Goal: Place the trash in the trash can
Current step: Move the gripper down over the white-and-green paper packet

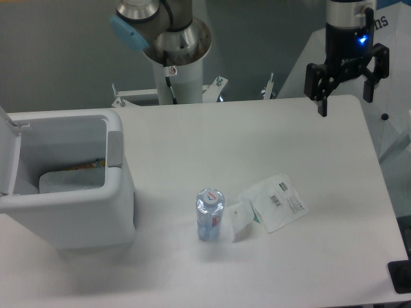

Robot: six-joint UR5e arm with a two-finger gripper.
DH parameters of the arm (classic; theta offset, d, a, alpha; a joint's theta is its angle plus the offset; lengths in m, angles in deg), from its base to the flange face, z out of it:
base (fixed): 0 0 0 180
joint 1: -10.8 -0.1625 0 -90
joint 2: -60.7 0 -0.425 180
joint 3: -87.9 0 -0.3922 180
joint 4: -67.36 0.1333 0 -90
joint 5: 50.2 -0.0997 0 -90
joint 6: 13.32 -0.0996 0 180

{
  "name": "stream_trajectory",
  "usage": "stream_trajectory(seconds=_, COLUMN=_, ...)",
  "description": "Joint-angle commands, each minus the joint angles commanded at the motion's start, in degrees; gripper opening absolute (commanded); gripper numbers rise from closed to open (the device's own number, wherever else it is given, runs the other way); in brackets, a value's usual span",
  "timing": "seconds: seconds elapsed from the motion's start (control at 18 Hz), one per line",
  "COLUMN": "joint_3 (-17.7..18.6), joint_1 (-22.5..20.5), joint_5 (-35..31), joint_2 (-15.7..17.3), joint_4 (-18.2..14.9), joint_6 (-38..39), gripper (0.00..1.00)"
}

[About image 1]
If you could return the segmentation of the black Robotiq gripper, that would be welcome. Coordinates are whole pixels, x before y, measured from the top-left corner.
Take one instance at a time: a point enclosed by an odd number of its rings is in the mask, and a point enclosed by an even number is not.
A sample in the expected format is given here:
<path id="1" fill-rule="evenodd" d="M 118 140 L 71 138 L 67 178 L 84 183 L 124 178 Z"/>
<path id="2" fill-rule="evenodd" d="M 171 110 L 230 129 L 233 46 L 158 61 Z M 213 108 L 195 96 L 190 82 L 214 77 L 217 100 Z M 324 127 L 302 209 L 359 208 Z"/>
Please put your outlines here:
<path id="1" fill-rule="evenodd" d="M 328 97 L 338 84 L 364 76 L 363 99 L 372 103 L 375 86 L 389 77 L 390 50 L 374 46 L 374 25 L 337 27 L 326 24 L 326 60 L 306 66 L 304 94 L 316 102 L 322 117 L 328 114 Z M 374 69 L 368 64 L 374 60 Z"/>

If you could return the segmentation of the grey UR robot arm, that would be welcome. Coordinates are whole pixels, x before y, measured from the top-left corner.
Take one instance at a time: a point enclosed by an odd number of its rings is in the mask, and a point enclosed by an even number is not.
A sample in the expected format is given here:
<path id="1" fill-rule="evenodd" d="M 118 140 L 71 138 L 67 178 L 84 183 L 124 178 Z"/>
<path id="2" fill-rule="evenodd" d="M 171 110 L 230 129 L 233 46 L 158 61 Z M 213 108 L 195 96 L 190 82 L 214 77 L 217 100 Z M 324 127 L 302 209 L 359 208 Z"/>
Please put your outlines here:
<path id="1" fill-rule="evenodd" d="M 389 76 L 389 49 L 374 42 L 375 1 L 326 2 L 326 59 L 306 67 L 304 94 L 326 116 L 328 97 L 343 82 L 365 78 L 363 99 Z M 211 47 L 207 25 L 191 1 L 117 1 L 110 18 L 116 36 L 152 62 L 162 105 L 203 103 L 203 59 Z"/>

